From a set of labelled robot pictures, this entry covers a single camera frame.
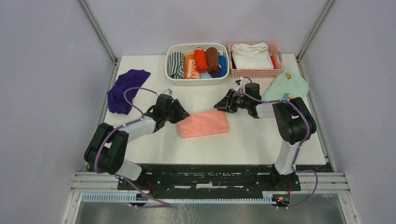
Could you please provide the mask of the pink towel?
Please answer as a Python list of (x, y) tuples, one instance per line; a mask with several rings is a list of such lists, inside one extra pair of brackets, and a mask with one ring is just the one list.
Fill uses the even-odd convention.
[(223, 134), (229, 132), (226, 115), (222, 111), (212, 110), (194, 113), (177, 123), (182, 139)]

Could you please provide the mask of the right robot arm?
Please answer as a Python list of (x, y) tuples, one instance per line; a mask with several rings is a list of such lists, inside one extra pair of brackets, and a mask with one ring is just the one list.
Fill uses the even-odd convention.
[(284, 189), (289, 183), (286, 175), (296, 172), (296, 161), (302, 145), (317, 130), (315, 120), (304, 100), (296, 97), (264, 101), (260, 95), (260, 85), (247, 83), (244, 89), (229, 89), (214, 108), (227, 113), (245, 109), (255, 119), (276, 120), (282, 144), (279, 156), (273, 164), (275, 175), (270, 177), (269, 183), (275, 190)]

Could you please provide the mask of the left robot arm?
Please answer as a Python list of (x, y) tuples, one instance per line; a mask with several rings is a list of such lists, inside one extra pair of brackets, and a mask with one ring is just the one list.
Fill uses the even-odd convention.
[(118, 126), (101, 123), (85, 151), (84, 160), (96, 173), (129, 179), (134, 189), (141, 190), (146, 186), (147, 178), (141, 174), (141, 166), (125, 158), (128, 143), (159, 131), (166, 122), (176, 124), (189, 116), (178, 99), (160, 94), (156, 103), (135, 120)]

